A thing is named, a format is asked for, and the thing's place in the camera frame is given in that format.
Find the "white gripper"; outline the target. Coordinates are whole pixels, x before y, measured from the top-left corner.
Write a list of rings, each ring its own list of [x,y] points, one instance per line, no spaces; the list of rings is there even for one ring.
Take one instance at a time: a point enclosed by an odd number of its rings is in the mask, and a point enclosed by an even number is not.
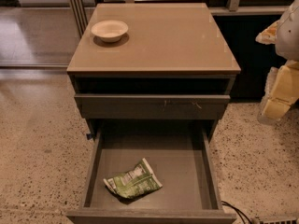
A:
[[[276,43],[278,21],[258,33],[255,41],[265,45]],[[299,62],[288,60],[280,68],[272,67],[267,75],[258,121],[272,125],[280,121],[299,99]]]

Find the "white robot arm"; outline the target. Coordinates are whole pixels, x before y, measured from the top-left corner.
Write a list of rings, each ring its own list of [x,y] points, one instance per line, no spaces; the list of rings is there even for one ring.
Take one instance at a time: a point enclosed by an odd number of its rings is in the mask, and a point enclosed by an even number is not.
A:
[[[272,125],[299,99],[299,0],[294,0],[280,19],[260,32],[255,40],[274,44],[276,54],[287,60],[280,68],[270,68],[260,103],[258,121]]]

